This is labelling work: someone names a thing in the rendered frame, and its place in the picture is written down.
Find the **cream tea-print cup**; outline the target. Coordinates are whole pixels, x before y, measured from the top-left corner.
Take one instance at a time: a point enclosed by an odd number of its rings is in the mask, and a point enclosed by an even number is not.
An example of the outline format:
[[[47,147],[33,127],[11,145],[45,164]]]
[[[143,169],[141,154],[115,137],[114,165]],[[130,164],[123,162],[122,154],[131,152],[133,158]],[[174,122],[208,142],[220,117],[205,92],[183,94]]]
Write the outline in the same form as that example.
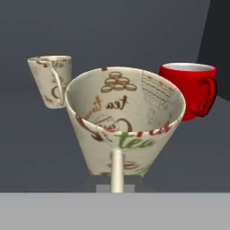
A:
[[[110,66],[80,74],[66,89],[66,109],[93,175],[111,177],[124,191],[126,176],[143,176],[181,123],[186,102],[165,78]]]
[[[65,108],[65,92],[72,80],[72,58],[65,55],[30,57],[27,63],[44,104],[50,109]]]

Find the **red mug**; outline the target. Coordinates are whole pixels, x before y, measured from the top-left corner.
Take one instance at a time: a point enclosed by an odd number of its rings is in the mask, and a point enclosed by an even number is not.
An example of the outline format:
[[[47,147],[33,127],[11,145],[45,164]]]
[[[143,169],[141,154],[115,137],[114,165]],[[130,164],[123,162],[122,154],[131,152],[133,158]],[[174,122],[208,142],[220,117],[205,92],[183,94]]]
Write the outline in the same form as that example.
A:
[[[186,101],[183,121],[209,114],[217,97],[217,69],[197,63],[167,63],[159,67],[159,75],[174,83]]]

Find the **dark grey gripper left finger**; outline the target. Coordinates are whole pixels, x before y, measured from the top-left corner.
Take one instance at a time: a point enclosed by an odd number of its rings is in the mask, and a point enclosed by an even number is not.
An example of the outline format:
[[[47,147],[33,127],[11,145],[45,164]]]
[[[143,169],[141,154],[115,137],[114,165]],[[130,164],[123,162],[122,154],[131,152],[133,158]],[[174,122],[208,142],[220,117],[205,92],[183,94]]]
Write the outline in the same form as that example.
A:
[[[105,175],[92,175],[79,189],[80,192],[110,192],[111,177]]]

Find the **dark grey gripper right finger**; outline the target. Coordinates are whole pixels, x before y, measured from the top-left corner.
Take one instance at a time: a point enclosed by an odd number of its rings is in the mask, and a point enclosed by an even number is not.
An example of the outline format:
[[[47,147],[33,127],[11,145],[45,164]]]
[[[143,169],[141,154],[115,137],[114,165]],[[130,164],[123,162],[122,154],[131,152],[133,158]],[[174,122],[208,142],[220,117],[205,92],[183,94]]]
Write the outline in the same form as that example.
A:
[[[149,189],[144,184],[144,181],[139,175],[129,175],[124,178],[124,191],[125,192],[149,192]]]

